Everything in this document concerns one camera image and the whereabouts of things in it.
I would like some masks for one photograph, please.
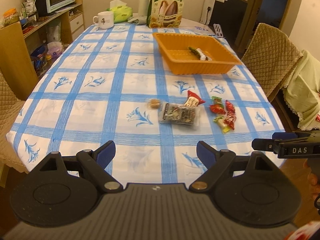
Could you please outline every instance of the gray ribbed surface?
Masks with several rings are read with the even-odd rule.
[[[186,191],[184,184],[129,184],[105,195],[84,219],[58,228],[19,223],[5,240],[283,240],[292,224],[274,229],[241,226],[221,215],[206,195]]]

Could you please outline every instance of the power cord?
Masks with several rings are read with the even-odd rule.
[[[205,25],[207,25],[207,21],[208,21],[208,14],[209,14],[209,12],[211,11],[211,7],[210,6],[208,6],[208,8],[207,8],[207,18],[206,18],[206,20],[205,20]]]

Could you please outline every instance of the blue and white checkered tablecloth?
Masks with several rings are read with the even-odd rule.
[[[32,170],[49,152],[75,155],[97,149],[108,140],[116,156],[106,171],[127,182],[176,183],[188,186],[206,169],[196,157],[203,140],[238,155],[252,152],[254,138],[284,131],[262,88],[244,65],[227,74],[174,75],[162,60],[152,32],[191,30],[149,29],[117,24],[85,30],[38,83],[7,134],[19,158]],[[219,39],[232,53],[224,39]],[[200,105],[200,127],[159,124],[147,99],[183,104],[187,90],[206,100]],[[209,110],[211,96],[236,107],[235,130],[222,134]],[[273,153],[268,157],[278,166]]]

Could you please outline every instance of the hand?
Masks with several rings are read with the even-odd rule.
[[[307,163],[307,160],[304,162],[303,164],[303,167],[304,168],[308,168],[308,163]],[[312,194],[312,198],[313,199],[316,199],[316,197],[320,194],[320,184],[318,184],[318,177],[313,174],[313,173],[310,173],[308,175],[308,182],[309,182],[309,190]]]

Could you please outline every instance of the orange plastic basket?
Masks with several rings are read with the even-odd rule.
[[[153,33],[161,55],[173,74],[224,74],[234,65],[240,65],[229,50],[213,37],[179,34]],[[200,48],[212,60],[201,61],[188,47]]]

